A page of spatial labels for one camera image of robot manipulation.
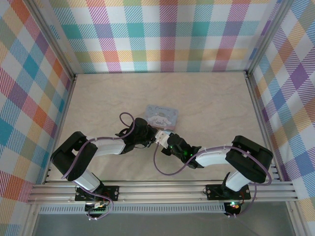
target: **aluminum rail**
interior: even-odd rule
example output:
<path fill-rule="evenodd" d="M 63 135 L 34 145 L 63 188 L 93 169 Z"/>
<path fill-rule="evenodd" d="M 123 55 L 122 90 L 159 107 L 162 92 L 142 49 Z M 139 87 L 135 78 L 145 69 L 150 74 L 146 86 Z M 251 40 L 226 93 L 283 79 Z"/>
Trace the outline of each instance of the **aluminum rail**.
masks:
<path fill-rule="evenodd" d="M 210 203 L 202 192 L 207 184 L 222 181 L 106 181 L 105 185 L 118 185 L 119 199 L 116 204 L 164 204 L 164 203 Z M 253 196 L 254 186 L 250 186 Z M 68 181 L 52 181 L 35 185 L 29 204 L 78 204 L 74 201 L 75 184 Z M 257 187 L 257 202 L 292 202 L 297 195 L 291 182 L 272 182 Z"/>

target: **ventilated metal panel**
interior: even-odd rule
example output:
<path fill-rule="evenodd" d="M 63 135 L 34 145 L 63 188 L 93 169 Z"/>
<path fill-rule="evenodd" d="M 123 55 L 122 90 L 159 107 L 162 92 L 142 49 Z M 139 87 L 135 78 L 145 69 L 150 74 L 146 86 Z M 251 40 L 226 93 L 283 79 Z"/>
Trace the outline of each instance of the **ventilated metal panel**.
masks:
<path fill-rule="evenodd" d="M 119 204 L 111 213 L 223 213 L 223 203 L 208 204 Z M 80 214 L 84 205 L 42 205 L 40 214 Z"/>

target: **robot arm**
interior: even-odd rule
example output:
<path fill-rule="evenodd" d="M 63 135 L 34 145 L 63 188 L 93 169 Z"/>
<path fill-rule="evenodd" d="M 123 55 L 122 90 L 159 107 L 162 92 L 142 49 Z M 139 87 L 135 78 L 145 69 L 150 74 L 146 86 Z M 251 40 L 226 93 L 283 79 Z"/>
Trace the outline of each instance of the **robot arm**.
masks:
<path fill-rule="evenodd" d="M 122 130 L 117 136 L 126 136 L 130 131 L 131 126 Z M 63 175 L 68 172 L 75 158 L 75 154 L 72 151 L 78 151 L 87 140 L 88 138 L 81 132 L 75 132 L 52 154 L 52 163 Z M 78 156 L 77 161 L 66 178 L 68 181 L 73 181 L 81 188 L 95 194 L 102 195 L 104 192 L 113 192 L 111 189 L 108 189 L 108 187 L 105 187 L 93 173 L 87 170 L 91 159 L 99 155 L 125 154 L 133 150 L 137 145 L 149 147 L 152 143 L 162 145 L 162 153 L 174 155 L 183 163 L 187 163 L 194 156 L 187 164 L 193 169 L 204 168 L 215 164 L 232 165 L 236 171 L 231 175 L 228 173 L 220 187 L 221 194 L 225 199 L 233 199 L 235 193 L 240 191 L 251 181 L 263 183 L 266 180 L 266 173 L 261 167 L 237 150 L 226 148 L 206 152 L 205 148 L 190 146 L 178 134 L 157 130 L 151 127 L 141 118 L 135 119 L 133 131 L 120 140 L 95 139 L 91 143 L 88 143 Z M 243 136 L 236 136 L 232 145 L 233 147 L 240 148 L 250 153 L 266 169 L 269 168 L 273 157 L 271 151 Z M 91 201 L 100 200 L 100 198 L 95 195 L 89 195 L 80 191 L 80 188 L 77 189 L 77 192 L 84 194 L 85 197 Z M 115 200 L 115 198 L 117 199 L 118 197 L 117 195 L 118 192 L 109 197 Z"/>

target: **wire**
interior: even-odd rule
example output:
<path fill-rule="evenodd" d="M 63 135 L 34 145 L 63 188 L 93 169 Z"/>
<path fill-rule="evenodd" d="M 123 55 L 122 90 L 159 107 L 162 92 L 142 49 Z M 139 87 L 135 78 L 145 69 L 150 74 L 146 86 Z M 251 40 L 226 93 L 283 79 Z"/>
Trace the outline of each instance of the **wire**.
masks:
<path fill-rule="evenodd" d="M 123 135 L 123 136 L 121 136 L 121 137 L 98 137 L 98 138 L 94 138 L 94 139 L 87 140 L 87 141 L 82 145 L 82 147 L 81 147 L 80 150 L 78 151 L 78 154 L 75 156 L 75 158 L 74 158 L 74 160 L 73 160 L 73 162 L 72 162 L 70 168 L 69 168 L 69 169 L 67 170 L 67 172 L 61 177 L 61 179 L 65 179 L 65 178 L 68 177 L 68 175 L 69 175 L 70 172 L 72 171 L 73 167 L 75 166 L 76 162 L 78 161 L 78 158 L 79 158 L 81 152 L 83 151 L 83 149 L 85 148 L 85 146 L 86 146 L 87 144 L 89 144 L 90 142 L 93 142 L 93 141 L 95 141 L 95 140 L 102 140 L 102 139 L 111 139 L 111 140 L 124 139 L 125 137 L 127 137 L 129 134 L 131 134 L 131 133 L 133 132 L 134 127 L 135 127 L 135 123 L 134 123 L 134 118 L 133 118 L 133 116 L 132 116 L 130 113 L 128 113 L 128 112 L 122 112 L 122 113 L 119 115 L 119 119 L 120 119 L 120 121 L 121 121 L 124 125 L 126 125 L 126 123 L 124 123 L 123 120 L 122 120 L 122 115 L 125 115 L 125 114 L 128 115 L 128 116 L 130 116 L 131 119 L 132 119 L 132 128 L 131 128 L 131 130 L 129 131 L 129 133 L 127 133 L 127 134 L 125 134 L 125 135 Z"/>
<path fill-rule="evenodd" d="M 208 149 L 205 149 L 203 151 L 200 151 L 198 153 L 196 153 L 195 155 L 193 155 L 183 166 L 182 168 L 180 168 L 178 171 L 174 172 L 174 173 L 164 173 L 162 172 L 158 166 L 157 166 L 157 163 L 156 163 L 156 155 L 157 155 L 157 151 L 158 151 L 158 146 L 159 146 L 159 143 L 157 144 L 157 147 L 154 151 L 154 155 L 153 155 L 153 164 L 154 164 L 154 167 L 156 168 L 156 170 L 158 172 L 160 172 L 162 175 L 165 175 L 165 176 L 174 176 L 176 174 L 178 174 L 179 172 L 181 172 L 188 164 L 189 162 L 191 162 L 196 156 L 199 156 L 203 153 L 206 153 L 206 152 L 210 152 L 210 151 L 217 151 L 217 150 L 222 150 L 222 149 L 225 149 L 225 148 L 229 148 L 229 149 L 235 149 L 237 151 L 239 151 L 240 153 L 248 156 L 251 160 L 253 160 L 260 168 L 263 169 L 263 171 L 266 173 L 267 177 L 268 177 L 268 182 L 267 183 L 259 183 L 259 184 L 256 184 L 257 186 L 267 186 L 267 185 L 270 185 L 271 184 L 271 175 L 270 173 L 268 172 L 268 170 L 266 169 L 266 167 L 264 167 L 256 158 L 254 158 L 252 155 L 250 155 L 249 153 L 245 152 L 244 150 L 241 150 L 240 148 L 238 147 L 233 147 L 233 146 L 220 146 L 220 147 L 211 147 L 211 148 L 208 148 Z"/>
<path fill-rule="evenodd" d="M 91 219 L 91 220 L 99 220 L 99 219 L 101 219 L 101 218 L 107 216 L 107 215 L 110 213 L 110 211 L 113 210 L 113 208 L 114 208 L 114 202 L 113 202 L 113 200 L 111 200 L 110 198 L 108 198 L 108 197 L 106 197 L 106 196 L 103 196 L 103 195 L 100 195 L 100 194 L 97 194 L 97 193 L 93 193 L 93 192 L 91 192 L 91 191 L 89 191 L 89 190 L 87 190 L 87 189 L 85 189 L 85 188 L 83 188 L 83 187 L 81 187 L 81 186 L 80 186 L 80 188 L 81 188 L 83 191 L 85 191 L 86 193 L 88 193 L 88 194 L 91 194 L 91 195 L 93 195 L 93 196 L 106 199 L 106 200 L 108 200 L 108 201 L 111 203 L 111 207 L 107 210 L 107 212 L 104 213 L 104 214 L 102 214 L 102 215 L 99 216 L 99 217 L 91 217 L 91 215 L 90 215 L 91 210 L 88 210 L 88 218 L 89 218 L 89 219 Z"/>
<path fill-rule="evenodd" d="M 72 162 L 70 168 L 69 168 L 68 171 L 62 176 L 61 179 L 65 179 L 65 178 L 68 177 L 68 175 L 69 175 L 70 172 L 72 171 L 73 167 L 75 166 L 76 162 L 78 161 L 78 158 L 79 158 L 81 152 L 83 151 L 83 149 L 85 148 L 85 146 L 86 146 L 87 144 L 89 144 L 90 142 L 93 142 L 93 141 L 95 141 L 95 140 L 104 140 L 104 139 L 111 139 L 111 140 L 124 139 L 125 137 L 127 137 L 129 134 L 131 134 L 131 133 L 133 132 L 134 127 L 135 127 L 135 122 L 134 122 L 133 116 L 132 116 L 130 113 L 128 113 L 128 112 L 122 112 L 122 113 L 119 115 L 120 121 L 121 121 L 124 125 L 126 125 L 126 126 L 128 126 L 128 125 L 127 125 L 126 123 L 124 123 L 124 121 L 123 121 L 123 119 L 122 119 L 122 115 L 128 115 L 128 116 L 130 116 L 131 119 L 132 119 L 132 128 L 131 128 L 131 130 L 129 131 L 129 133 L 127 133 L 127 134 L 125 134 L 125 135 L 123 135 L 123 136 L 121 136 L 121 137 L 98 137 L 98 138 L 94 138 L 94 139 L 87 140 L 87 141 L 82 145 L 82 147 L 81 147 L 80 150 L 78 151 L 77 155 L 75 156 L 75 158 L 74 158 L 74 160 L 73 160 L 73 162 Z M 91 211 L 89 210 L 87 216 L 88 216 L 88 218 L 89 218 L 90 220 L 91 220 L 91 219 L 92 219 L 92 220 L 101 219 L 101 218 L 107 216 L 107 215 L 109 214 L 109 212 L 113 209 L 113 207 L 114 207 L 114 202 L 113 202 L 113 200 L 110 199 L 109 197 L 106 197 L 106 196 L 103 196 L 103 195 L 100 195 L 100 194 L 93 193 L 93 192 L 91 192 L 91 191 L 89 191 L 89 190 L 83 188 L 82 186 L 80 186 L 80 188 L 81 188 L 83 191 L 85 191 L 86 193 L 89 193 L 89 194 L 91 194 L 91 195 L 93 195 L 93 196 L 96 196 L 96 197 L 100 197 L 100 198 L 106 199 L 106 200 L 109 201 L 109 203 L 111 203 L 111 207 L 108 209 L 108 211 L 107 211 L 106 213 L 102 214 L 102 215 L 99 216 L 99 217 L 91 217 L 91 215 L 90 215 L 90 212 L 91 212 Z"/>

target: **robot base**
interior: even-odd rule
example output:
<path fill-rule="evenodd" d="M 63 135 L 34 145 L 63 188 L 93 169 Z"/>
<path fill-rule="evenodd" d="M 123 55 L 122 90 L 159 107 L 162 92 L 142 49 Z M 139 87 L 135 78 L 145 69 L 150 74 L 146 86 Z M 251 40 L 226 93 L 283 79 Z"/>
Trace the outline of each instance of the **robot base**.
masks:
<path fill-rule="evenodd" d="M 206 185 L 206 192 L 208 200 L 249 200 L 251 199 L 251 193 L 248 185 L 241 188 L 240 191 L 222 191 L 222 185 L 209 184 Z"/>

